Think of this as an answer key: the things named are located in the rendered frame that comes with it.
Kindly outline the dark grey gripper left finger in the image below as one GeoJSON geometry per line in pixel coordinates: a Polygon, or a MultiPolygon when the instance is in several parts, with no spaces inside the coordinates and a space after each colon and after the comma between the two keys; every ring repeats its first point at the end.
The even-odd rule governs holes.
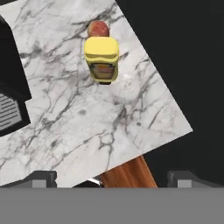
{"type": "Polygon", "coordinates": [[[26,178],[5,184],[4,187],[56,188],[56,178],[56,171],[34,171],[26,178]]]}

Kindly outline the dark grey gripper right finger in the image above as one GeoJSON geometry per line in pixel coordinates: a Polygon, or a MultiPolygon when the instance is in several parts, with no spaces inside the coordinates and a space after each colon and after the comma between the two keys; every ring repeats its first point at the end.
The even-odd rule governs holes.
{"type": "Polygon", "coordinates": [[[190,171],[169,171],[167,173],[168,187],[172,188],[209,188],[221,185],[198,178],[190,171]]]}

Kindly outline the brown wooden cabinet door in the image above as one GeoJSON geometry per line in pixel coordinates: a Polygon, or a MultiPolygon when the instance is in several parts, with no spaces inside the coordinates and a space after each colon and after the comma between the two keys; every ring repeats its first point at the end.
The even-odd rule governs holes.
{"type": "Polygon", "coordinates": [[[144,157],[136,157],[100,175],[104,187],[157,188],[144,157]]]}

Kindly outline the black microwave oven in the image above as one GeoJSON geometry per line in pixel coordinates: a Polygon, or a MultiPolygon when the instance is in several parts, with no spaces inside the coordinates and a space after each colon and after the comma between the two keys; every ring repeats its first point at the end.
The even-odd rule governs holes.
{"type": "Polygon", "coordinates": [[[31,98],[12,30],[0,15],[0,137],[31,123],[25,105],[31,98]]]}

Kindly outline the yellow condiment bottle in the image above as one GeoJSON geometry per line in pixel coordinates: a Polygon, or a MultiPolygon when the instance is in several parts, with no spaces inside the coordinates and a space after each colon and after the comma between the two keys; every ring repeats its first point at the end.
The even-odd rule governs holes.
{"type": "Polygon", "coordinates": [[[109,85],[118,76],[119,44],[111,37],[91,37],[84,43],[84,57],[94,81],[109,85]]]}

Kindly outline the red apple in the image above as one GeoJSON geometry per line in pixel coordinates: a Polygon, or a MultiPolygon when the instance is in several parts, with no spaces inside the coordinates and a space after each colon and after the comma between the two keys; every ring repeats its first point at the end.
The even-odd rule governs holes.
{"type": "Polygon", "coordinates": [[[108,37],[109,28],[103,21],[93,21],[87,29],[87,35],[89,37],[108,37]]]}

